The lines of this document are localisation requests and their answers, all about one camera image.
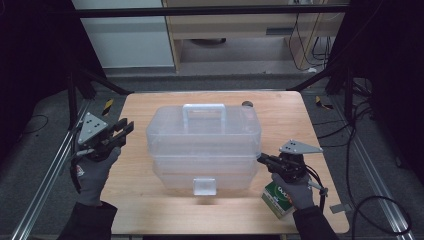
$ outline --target gloved hand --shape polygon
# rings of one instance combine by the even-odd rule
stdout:
[[[77,202],[86,206],[101,206],[100,194],[106,184],[109,170],[121,154],[121,149],[115,147],[108,158],[101,162],[94,162],[87,158],[77,164],[77,177],[81,186],[81,193]]]
[[[309,174],[306,174],[299,181],[294,183],[286,183],[278,173],[271,175],[272,180],[280,186],[291,199],[291,203],[296,209],[304,209],[314,206],[312,199],[312,188],[309,186]]]

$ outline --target cardboard box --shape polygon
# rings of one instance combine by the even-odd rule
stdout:
[[[293,205],[289,202],[286,193],[274,182],[266,185],[262,199],[278,219],[281,219],[293,209]]]

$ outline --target clear plastic storage box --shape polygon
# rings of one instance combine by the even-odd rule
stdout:
[[[223,104],[159,108],[146,130],[153,171],[167,188],[195,195],[248,188],[261,154],[255,109]]]

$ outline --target plastic box lid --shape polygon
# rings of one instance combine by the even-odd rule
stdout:
[[[255,109],[224,104],[159,108],[146,129],[148,150],[163,157],[242,157],[261,154]]]

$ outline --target metal bracket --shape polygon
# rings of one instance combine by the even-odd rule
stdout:
[[[324,150],[305,143],[290,139],[286,144],[280,147],[280,152],[290,154],[321,153]]]
[[[103,129],[107,128],[108,124],[91,113],[87,113],[84,118],[81,133],[78,138],[78,144],[83,145],[85,142],[96,136]]]
[[[350,204],[337,204],[334,206],[330,206],[330,210],[333,214],[339,213],[339,212],[350,212],[352,211],[352,206]]]

